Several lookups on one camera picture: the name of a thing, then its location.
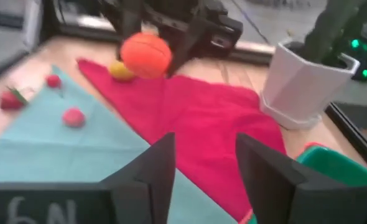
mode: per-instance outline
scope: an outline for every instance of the green container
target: green container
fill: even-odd
[[[367,185],[367,168],[327,147],[310,146],[296,160],[349,186]],[[248,224],[257,224],[255,216]]]

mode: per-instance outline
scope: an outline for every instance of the cactus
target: cactus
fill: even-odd
[[[314,63],[338,65],[338,56],[367,23],[367,0],[328,0],[299,55]]]

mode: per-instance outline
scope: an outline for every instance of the strawberry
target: strawberry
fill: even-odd
[[[47,85],[50,88],[61,88],[62,87],[62,81],[60,80],[59,76],[57,75],[49,75],[46,78]]]
[[[27,100],[15,88],[8,88],[0,95],[0,108],[2,110],[18,110],[27,104]]]

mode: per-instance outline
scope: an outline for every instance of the teal cloth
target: teal cloth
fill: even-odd
[[[62,91],[44,87],[0,136],[0,182],[99,182],[149,147],[61,69],[52,73]],[[81,129],[62,123],[73,106],[86,116]],[[168,223],[236,222],[176,170]]]

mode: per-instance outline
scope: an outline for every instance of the red strawberry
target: red strawberry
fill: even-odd
[[[0,95],[0,108],[2,110],[18,110],[25,105],[15,93],[11,90],[6,90]]]
[[[59,76],[57,75],[49,75],[46,78],[47,85],[51,88],[61,88],[62,81],[60,80]]]

